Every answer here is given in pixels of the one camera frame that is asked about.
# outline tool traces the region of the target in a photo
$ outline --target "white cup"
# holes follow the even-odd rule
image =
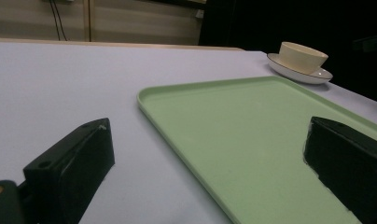
[[[281,65],[307,75],[318,70],[327,59],[324,52],[296,43],[284,41],[279,49]]]

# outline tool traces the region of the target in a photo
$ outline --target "saucer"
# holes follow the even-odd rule
[[[303,74],[301,72],[295,71],[294,69],[285,67],[279,63],[279,54],[269,53],[267,54],[269,59],[270,67],[277,73],[284,77],[296,80],[298,82],[308,83],[308,84],[322,84],[330,81],[333,75],[323,68],[319,68],[311,74]]]

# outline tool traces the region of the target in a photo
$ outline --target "cup and saucer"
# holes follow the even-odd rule
[[[267,57],[273,70],[298,82],[322,84],[333,78],[330,72],[320,67],[328,55],[316,49],[282,42],[279,54],[269,53]]]

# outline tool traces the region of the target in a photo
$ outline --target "dark background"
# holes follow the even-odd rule
[[[199,45],[277,53],[282,41],[325,52],[331,83],[377,101],[377,2],[207,0]]]

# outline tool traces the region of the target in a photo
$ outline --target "light green plastic tray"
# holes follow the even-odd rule
[[[281,77],[150,87],[146,116],[234,223],[359,223],[303,161],[312,116],[377,125]]]

